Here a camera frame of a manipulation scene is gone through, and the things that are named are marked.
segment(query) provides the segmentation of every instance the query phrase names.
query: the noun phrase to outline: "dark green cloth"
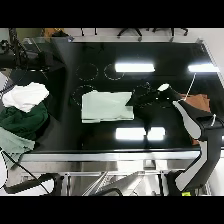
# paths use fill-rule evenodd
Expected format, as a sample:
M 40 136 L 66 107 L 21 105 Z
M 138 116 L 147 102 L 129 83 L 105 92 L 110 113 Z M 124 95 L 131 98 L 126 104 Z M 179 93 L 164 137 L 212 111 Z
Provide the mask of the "dark green cloth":
M 43 102 L 36 105 L 28 113 L 16 107 L 7 107 L 0 114 L 0 127 L 11 133 L 29 140 L 36 139 L 36 131 L 48 118 Z

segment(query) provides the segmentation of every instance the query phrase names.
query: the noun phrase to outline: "brown cloth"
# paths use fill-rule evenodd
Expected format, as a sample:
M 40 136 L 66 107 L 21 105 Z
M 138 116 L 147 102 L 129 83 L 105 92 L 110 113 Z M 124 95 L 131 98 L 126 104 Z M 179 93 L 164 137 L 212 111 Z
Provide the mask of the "brown cloth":
M 207 95 L 204 94 L 198 94 L 198 95 L 188 95 L 186 102 L 189 103 L 191 106 L 196 107 L 200 110 L 205 110 L 208 112 L 210 111 L 209 108 L 209 101 Z M 198 145 L 198 141 L 192 138 L 192 145 Z

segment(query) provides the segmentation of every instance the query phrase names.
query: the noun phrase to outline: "black table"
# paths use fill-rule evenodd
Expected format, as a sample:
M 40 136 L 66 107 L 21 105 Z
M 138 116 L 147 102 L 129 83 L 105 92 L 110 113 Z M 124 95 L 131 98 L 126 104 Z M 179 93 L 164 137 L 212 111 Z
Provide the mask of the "black table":
M 134 110 L 133 121 L 82 123 L 83 90 L 144 93 L 146 83 L 152 89 L 169 83 L 177 92 L 186 94 L 194 75 L 189 72 L 188 66 L 213 63 L 203 42 L 124 42 L 124 38 L 119 40 L 120 42 L 78 42 L 76 39 L 74 42 L 68 42 L 66 38 L 36 39 L 35 44 L 41 50 L 54 53 L 55 65 L 45 75 L 41 72 L 28 72 L 20 82 L 20 85 L 30 82 L 43 83 L 50 91 L 49 97 L 45 100 L 50 114 L 49 120 L 38 132 L 35 149 L 25 155 L 25 158 L 34 154 L 38 157 L 39 154 L 45 155 L 45 160 L 54 160 L 55 155 L 60 155 L 61 158 L 56 160 L 73 160 L 81 157 L 83 160 L 91 160 L 91 156 L 98 156 L 100 160 L 104 160 L 105 157 L 102 155 L 106 153 L 110 159 L 116 160 L 117 155 L 119 159 L 121 155 L 125 155 L 122 158 L 135 158 L 137 155 L 144 155 L 143 158 L 146 158 L 152 155 L 152 152 L 184 154 L 189 151 L 195 151 L 198 155 L 199 147 L 192 146 L 181 115 L 166 103 L 154 101 L 137 111 Z M 26 44 L 26 47 L 38 51 L 35 44 Z M 117 62 L 149 62 L 153 63 L 155 71 L 116 73 L 112 68 Z M 10 78 L 13 82 L 21 75 L 23 71 L 13 71 Z M 224 90 L 217 73 L 197 73 L 190 94 L 206 94 L 210 99 L 211 112 L 224 118 Z M 116 129 L 122 127 L 163 127 L 165 136 L 161 141 L 149 141 L 146 137 L 144 140 L 136 141 L 117 140 Z

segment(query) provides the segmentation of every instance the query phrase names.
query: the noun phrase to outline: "gray-green cloth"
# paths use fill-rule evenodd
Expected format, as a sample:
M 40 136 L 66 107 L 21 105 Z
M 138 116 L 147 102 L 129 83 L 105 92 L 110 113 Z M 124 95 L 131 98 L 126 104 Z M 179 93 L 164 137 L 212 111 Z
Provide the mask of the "gray-green cloth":
M 0 147 L 4 151 L 6 151 L 16 162 L 18 162 L 20 156 L 23 153 L 33 150 L 34 145 L 35 145 L 34 141 L 21 138 L 5 130 L 4 128 L 0 127 Z M 5 159 L 7 168 L 11 169 L 14 163 L 11 162 L 8 159 L 8 157 L 6 157 L 4 154 L 3 156 Z

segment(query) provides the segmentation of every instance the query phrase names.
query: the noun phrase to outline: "folded cloth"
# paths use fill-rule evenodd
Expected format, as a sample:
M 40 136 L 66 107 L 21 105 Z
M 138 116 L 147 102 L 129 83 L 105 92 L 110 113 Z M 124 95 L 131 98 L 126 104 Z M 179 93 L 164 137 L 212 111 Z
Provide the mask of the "folded cloth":
M 34 144 L 34 141 L 21 138 L 0 127 L 0 147 L 16 162 L 18 162 L 23 153 L 33 150 Z M 11 160 L 9 160 L 4 154 L 3 157 L 7 168 L 10 169 L 14 163 L 11 162 Z
M 48 118 L 43 102 L 35 106 L 29 113 L 15 107 L 5 108 L 0 113 L 0 127 L 22 138 L 35 140 L 36 131 Z
M 209 107 L 209 101 L 210 99 L 208 99 L 207 95 L 204 94 L 188 95 L 186 99 L 186 102 L 189 103 L 191 106 L 196 107 L 200 110 L 211 112 Z M 198 145 L 198 144 L 199 142 L 192 138 L 192 145 Z
M 2 97 L 5 107 L 16 107 L 26 113 L 49 95 L 45 85 L 31 82 L 28 86 L 15 86 Z
M 131 98 L 131 92 L 92 91 L 82 96 L 82 122 L 133 120 L 132 106 L 125 106 Z

